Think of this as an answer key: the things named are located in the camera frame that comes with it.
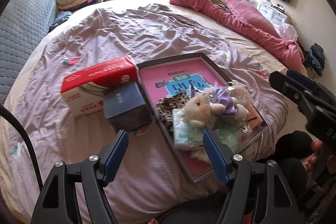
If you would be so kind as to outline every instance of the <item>red box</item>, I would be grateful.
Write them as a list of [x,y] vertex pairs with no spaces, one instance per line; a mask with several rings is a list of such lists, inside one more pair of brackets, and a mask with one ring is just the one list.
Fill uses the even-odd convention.
[[103,91],[130,80],[138,83],[138,69],[130,57],[122,56],[64,77],[61,95],[80,117],[102,110]]

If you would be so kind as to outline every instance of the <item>blue gripper pad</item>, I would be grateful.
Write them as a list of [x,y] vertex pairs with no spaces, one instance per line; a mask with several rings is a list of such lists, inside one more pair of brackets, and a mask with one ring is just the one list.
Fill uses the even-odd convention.
[[203,145],[218,180],[226,185],[230,181],[230,178],[227,175],[227,164],[208,131],[203,134]]
[[119,131],[114,141],[110,144],[110,146],[112,146],[112,151],[105,162],[105,172],[101,180],[103,187],[106,187],[111,181],[114,180],[128,147],[128,133],[123,131],[121,135],[118,136],[120,133],[121,131]]

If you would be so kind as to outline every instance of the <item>dark blue box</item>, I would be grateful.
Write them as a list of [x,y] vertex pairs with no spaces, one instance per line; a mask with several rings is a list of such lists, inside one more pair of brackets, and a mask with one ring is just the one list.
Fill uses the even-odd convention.
[[127,82],[104,92],[104,116],[115,130],[128,133],[152,122],[138,85]]

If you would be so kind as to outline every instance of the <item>silver bolt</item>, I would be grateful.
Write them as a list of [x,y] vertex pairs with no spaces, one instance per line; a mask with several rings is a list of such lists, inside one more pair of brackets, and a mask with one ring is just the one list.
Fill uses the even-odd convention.
[[233,156],[234,160],[236,161],[241,161],[243,159],[243,156],[239,155],[239,154],[236,154]]
[[61,160],[55,163],[56,167],[61,167],[62,165],[63,165],[63,162]]
[[277,162],[275,160],[269,160],[268,165],[274,167],[277,165]]
[[91,155],[90,157],[89,157],[89,160],[90,161],[96,161],[98,159],[98,156],[97,155]]

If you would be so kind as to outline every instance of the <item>white cabinet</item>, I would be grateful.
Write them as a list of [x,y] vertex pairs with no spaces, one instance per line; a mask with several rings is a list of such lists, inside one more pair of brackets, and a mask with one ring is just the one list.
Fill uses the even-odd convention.
[[282,23],[289,23],[289,17],[286,16],[284,13],[281,13],[277,9],[268,6],[265,3],[259,2],[258,11],[268,19],[268,21],[272,21],[276,24],[282,24]]

